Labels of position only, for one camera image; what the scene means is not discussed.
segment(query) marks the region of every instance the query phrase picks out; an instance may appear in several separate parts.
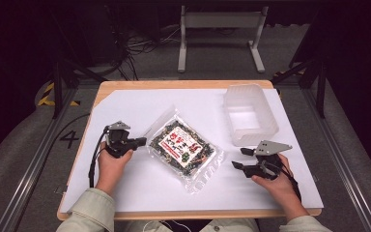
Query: plastic bag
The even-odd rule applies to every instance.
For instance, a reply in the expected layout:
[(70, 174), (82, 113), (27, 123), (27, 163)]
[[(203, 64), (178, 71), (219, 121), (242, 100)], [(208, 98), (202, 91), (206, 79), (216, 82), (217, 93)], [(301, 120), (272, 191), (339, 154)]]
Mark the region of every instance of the plastic bag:
[(224, 159), (224, 151), (188, 125), (172, 106), (148, 129), (147, 149), (185, 182), (188, 193), (197, 193)]

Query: metal bar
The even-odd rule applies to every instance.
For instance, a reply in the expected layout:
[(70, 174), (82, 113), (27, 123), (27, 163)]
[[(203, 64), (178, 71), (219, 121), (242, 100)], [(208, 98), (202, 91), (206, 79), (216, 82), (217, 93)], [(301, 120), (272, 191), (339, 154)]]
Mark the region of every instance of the metal bar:
[(312, 109), (312, 113), (315, 119), (318, 122), (318, 127), (324, 134), (324, 137), (330, 147), (331, 153), (329, 154), (336, 166), (336, 169), (340, 174), (342, 182), (346, 190), (348, 191), (352, 202), (354, 203), (360, 220), (362, 221), (365, 230), (371, 231), (371, 210), (367, 205), (365, 198), (363, 197), (360, 187), (355, 180), (354, 175), (352, 174), (347, 162), (345, 161), (335, 139), (333, 138), (329, 125), (327, 124), (325, 119), (319, 117), (318, 109), (315, 107), (315, 97), (313, 96), (311, 90), (303, 89), (302, 92), (305, 96), (305, 99), (307, 100), (307, 103)]
[[(67, 102), (71, 102), (75, 94), (75, 89), (68, 90), (64, 105), (67, 105)], [(33, 192), (33, 189), (39, 180), (39, 176), (43, 170), (44, 162), (48, 155), (48, 149), (50, 143), (52, 142), (55, 132), (60, 127), (62, 119), (65, 116), (67, 108), (64, 107), (56, 119), (53, 119), (49, 124), (48, 129), (43, 137), (41, 144), (38, 147), (34, 157), (32, 158), (28, 168), (25, 171), (22, 179), (20, 179), (19, 185), (17, 186), (14, 195), (8, 204), (5, 213), (0, 219), (0, 232), (1, 231), (15, 231), (17, 226), (20, 223), (21, 215), (26, 207), (26, 204), (29, 200), (30, 195)]]

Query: plastic container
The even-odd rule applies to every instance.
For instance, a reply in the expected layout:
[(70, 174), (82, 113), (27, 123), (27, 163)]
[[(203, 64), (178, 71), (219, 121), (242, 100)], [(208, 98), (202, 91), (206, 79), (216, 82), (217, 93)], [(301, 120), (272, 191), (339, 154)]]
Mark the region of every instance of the plastic container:
[(279, 131), (264, 91), (257, 84), (229, 86), (224, 107), (232, 143), (237, 147), (256, 146)]

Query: gray carpet floor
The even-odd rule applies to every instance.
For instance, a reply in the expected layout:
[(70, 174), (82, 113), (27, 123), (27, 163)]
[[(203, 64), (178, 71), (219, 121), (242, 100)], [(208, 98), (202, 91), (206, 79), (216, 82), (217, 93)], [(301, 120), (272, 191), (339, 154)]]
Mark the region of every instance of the gray carpet floor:
[[(247, 40), (252, 37), (248, 30), (236, 30), (223, 36), (216, 31), (195, 30), (188, 33), (187, 63), (185, 73), (177, 72), (179, 43), (173, 41), (159, 46), (150, 53), (134, 56), (134, 66), (140, 79), (271, 79), (276, 72), (288, 70), (307, 26), (265, 28), (259, 45), (266, 72), (257, 73)], [(116, 72), (107, 76), (110, 80), (122, 80)], [(332, 90), (327, 88), (326, 119), (315, 116), (308, 95), (315, 95), (315, 86), (301, 90), (294, 77), (275, 87), (281, 91), (282, 102), (294, 132), (305, 155), (325, 208), (317, 219), (333, 231), (371, 231), (366, 224), (365, 213), (371, 215), (371, 161), (360, 144), (346, 115)], [(37, 93), (37, 100), (42, 91)], [(44, 168), (22, 214), (18, 215), (16, 231), (55, 231), (61, 221), (56, 212), (71, 172), (82, 134), (86, 127), (93, 100), (99, 85), (92, 80), (81, 80), (73, 99), (79, 106), (68, 106), (61, 119), (59, 137), (47, 156)], [(53, 106), (37, 106), (37, 110), (20, 123), (0, 145), (0, 218), (11, 202), (19, 181), (52, 120)], [(321, 130), (327, 124), (335, 144), (357, 183), (357, 190), (364, 197), (355, 199), (343, 176), (343, 166), (335, 161), (331, 144)], [(62, 136), (75, 131), (74, 141), (61, 140)], [(278, 231), (284, 218), (259, 219), (261, 231)], [(116, 222), (118, 228), (123, 222)]]

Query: table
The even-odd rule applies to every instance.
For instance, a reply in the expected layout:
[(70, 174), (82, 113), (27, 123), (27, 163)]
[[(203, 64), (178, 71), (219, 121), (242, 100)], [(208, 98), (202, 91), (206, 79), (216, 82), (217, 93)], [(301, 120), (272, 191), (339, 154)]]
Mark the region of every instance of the table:
[[(107, 81), (103, 82), (102, 85), (100, 86), (99, 92), (96, 96), (95, 102), (94, 102), (94, 108), (92, 109), (92, 112), (95, 110), (97, 106), (100, 106), (102, 101), (106, 99), (106, 97), (114, 94), (113, 92), (115, 90), (155, 90), (159, 89), (161, 91), (164, 90), (173, 90), (173, 89), (206, 89), (207, 91), (209, 90), (217, 90), (217, 89), (226, 89), (229, 85), (235, 85), (235, 84), (250, 84), (250, 83), (256, 83), (262, 86), (264, 89), (271, 90), (272, 85), (269, 81), (267, 80), (189, 80), (189, 81)], [(130, 111), (136, 111), (135, 106), (130, 110)], [(86, 130), (84, 132), (84, 136), (82, 141), (85, 141), (85, 137), (89, 136), (88, 132), (89, 125), (86, 127)], [(82, 142), (80, 144), (80, 147), (77, 151), (77, 156), (75, 163), (73, 165), (73, 170), (71, 172), (71, 177), (72, 173), (76, 171), (77, 167), (77, 161), (79, 160), (79, 157), (82, 154), (82, 151), (84, 150), (83, 148), (84, 143)], [(301, 153), (299, 145), (295, 145), (297, 147), (297, 153)], [(303, 160), (303, 171), (306, 174), (299, 174), (300, 176), (307, 176), (310, 175), (309, 170), (307, 169), (306, 162), (304, 161), (303, 156), (297, 156), (298, 159)], [(295, 169), (295, 165), (291, 165), (293, 168), (293, 171), (298, 171)], [(242, 173), (238, 175), (237, 180), (238, 181), (246, 181), (245, 177), (243, 176)], [(71, 188), (70, 183), (71, 183), (71, 177), (68, 181), (68, 189)], [(313, 183), (312, 177), (310, 177), (311, 180), (308, 180), (311, 184), (315, 185)], [(267, 197), (270, 197), (265, 194), (265, 190), (262, 189), (264, 192), (264, 197), (268, 199)], [(319, 193), (314, 191), (313, 193), (310, 194), (315, 194), (313, 196), (318, 196), (315, 198), (319, 198)], [(62, 212), (61, 207), (63, 204), (65, 204), (65, 197), (66, 195), (64, 194), (62, 202), (60, 204), (59, 210), (58, 210), (58, 218), (63, 220), (68, 217), (66, 214), (65, 210)], [(317, 203), (316, 205), (320, 205), (320, 207), (317, 208), (307, 208), (308, 212), (313, 215), (317, 216), (322, 212), (322, 201), (321, 204)], [(199, 211), (191, 211), (191, 210), (186, 210), (186, 211), (144, 211), (144, 212), (117, 212), (115, 214), (115, 219), (118, 220), (129, 220), (129, 219), (184, 219), (184, 218), (272, 218), (272, 217), (282, 217), (284, 216), (282, 210), (277, 209), (277, 207), (274, 207), (274, 209), (233, 209), (233, 210), (199, 210)]]

